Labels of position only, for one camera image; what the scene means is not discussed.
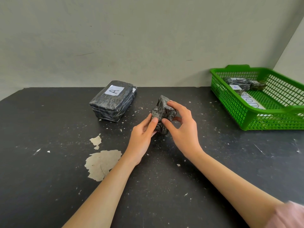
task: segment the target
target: hand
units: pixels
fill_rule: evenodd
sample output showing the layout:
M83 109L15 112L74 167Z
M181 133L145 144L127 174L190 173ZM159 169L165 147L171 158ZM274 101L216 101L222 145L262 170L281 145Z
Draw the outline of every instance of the hand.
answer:
M151 117L152 114L150 113L139 125L133 127L129 145L124 153L124 156L135 161L135 165L138 165L141 161L150 145L151 137L156 133L154 129L158 123L158 119L153 118L151 120Z
M175 101L170 100L167 104L176 109L181 115L181 118L173 118L173 121L179 121L181 123L181 127L179 129L175 128L168 119L162 119L162 123L170 131L173 141L178 149L187 158L191 152L198 150L203 151L199 144L196 122L192 118L191 111Z

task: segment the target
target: pink sleeve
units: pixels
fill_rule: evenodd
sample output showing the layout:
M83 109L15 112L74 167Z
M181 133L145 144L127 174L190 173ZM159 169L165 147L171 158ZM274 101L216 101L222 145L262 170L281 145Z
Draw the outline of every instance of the pink sleeve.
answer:
M301 228L304 227L304 206L288 202L278 206L275 214L268 221L266 228Z

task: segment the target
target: basket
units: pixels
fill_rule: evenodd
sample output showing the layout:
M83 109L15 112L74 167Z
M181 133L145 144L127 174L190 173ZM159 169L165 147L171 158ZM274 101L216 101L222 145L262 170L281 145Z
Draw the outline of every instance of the basket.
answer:
M242 130L303 130L304 85L268 68L228 65L211 69L211 90ZM223 80L245 77L263 81L262 91L247 91L264 109L250 106Z

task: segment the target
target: white paper label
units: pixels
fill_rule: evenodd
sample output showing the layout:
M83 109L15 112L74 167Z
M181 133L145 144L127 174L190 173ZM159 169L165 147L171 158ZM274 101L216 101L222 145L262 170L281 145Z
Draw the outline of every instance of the white paper label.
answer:
M247 92L242 92L241 98L248 103L248 105L257 108L257 109L265 109L257 100L255 100L251 95Z
M231 80L244 80L245 78L243 77L231 77Z
M233 90L242 90L242 88L238 85L230 85Z
M123 89L124 89L124 87L111 85L107 89L107 91L105 92L105 94L112 95L112 96L118 96L123 91Z

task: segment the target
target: tabletop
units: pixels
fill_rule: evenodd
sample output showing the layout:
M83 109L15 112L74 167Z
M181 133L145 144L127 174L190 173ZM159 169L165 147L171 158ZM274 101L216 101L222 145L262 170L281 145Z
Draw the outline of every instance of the tabletop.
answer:
M101 89L26 88L0 101L1 227L63 226L100 183L88 178L86 159L101 150L124 153L132 128L160 95L191 110L206 153L274 197L304 203L302 131L242 131L210 87L138 88L119 122L99 121L89 102ZM99 151L89 141L98 134ZM246 226L170 134L152 138L112 222L144 228Z

